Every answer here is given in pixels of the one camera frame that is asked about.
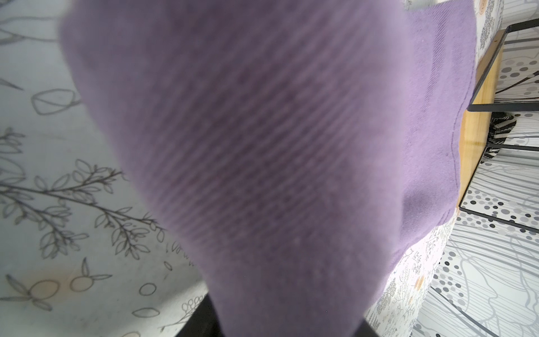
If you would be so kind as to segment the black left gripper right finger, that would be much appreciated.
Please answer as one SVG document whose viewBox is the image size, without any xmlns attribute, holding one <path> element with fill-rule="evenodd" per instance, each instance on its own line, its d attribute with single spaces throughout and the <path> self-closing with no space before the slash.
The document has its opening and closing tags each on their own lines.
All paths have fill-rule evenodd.
<svg viewBox="0 0 539 337">
<path fill-rule="evenodd" d="M 364 320 L 357 329 L 357 337 L 379 337 L 372 326 Z"/>
</svg>

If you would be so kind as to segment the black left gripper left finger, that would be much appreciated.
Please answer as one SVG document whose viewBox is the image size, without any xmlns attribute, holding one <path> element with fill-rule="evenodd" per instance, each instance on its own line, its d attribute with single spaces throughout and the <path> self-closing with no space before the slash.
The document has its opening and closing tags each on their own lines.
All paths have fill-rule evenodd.
<svg viewBox="0 0 539 337">
<path fill-rule="evenodd" d="M 215 308 L 209 295 L 198 305 L 177 337 L 223 337 Z"/>
</svg>

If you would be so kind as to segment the purple long pants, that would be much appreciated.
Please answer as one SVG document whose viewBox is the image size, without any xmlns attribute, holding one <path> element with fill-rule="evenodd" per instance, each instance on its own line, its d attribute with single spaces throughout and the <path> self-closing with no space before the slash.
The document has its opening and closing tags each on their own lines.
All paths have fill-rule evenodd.
<svg viewBox="0 0 539 337">
<path fill-rule="evenodd" d="M 472 1 L 74 1 L 59 37 L 226 336 L 352 336 L 453 216 Z"/>
</svg>

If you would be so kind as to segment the floral patterned tablecloth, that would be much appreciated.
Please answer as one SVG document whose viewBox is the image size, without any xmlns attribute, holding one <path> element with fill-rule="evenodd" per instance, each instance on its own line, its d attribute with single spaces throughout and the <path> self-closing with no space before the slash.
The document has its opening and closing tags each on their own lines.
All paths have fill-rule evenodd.
<svg viewBox="0 0 539 337">
<path fill-rule="evenodd" d="M 1 335 L 176 336 L 209 289 L 82 101 L 73 2 L 1 3 Z M 472 2 L 477 67 L 503 3 Z"/>
</svg>

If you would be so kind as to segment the wooden black-framed shelf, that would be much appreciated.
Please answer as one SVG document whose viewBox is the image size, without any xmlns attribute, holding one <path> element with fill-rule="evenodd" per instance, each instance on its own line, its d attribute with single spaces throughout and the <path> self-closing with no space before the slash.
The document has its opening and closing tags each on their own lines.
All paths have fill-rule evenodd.
<svg viewBox="0 0 539 337">
<path fill-rule="evenodd" d="M 500 31 L 465 113 L 470 165 L 459 209 L 538 233 L 538 20 Z"/>
</svg>

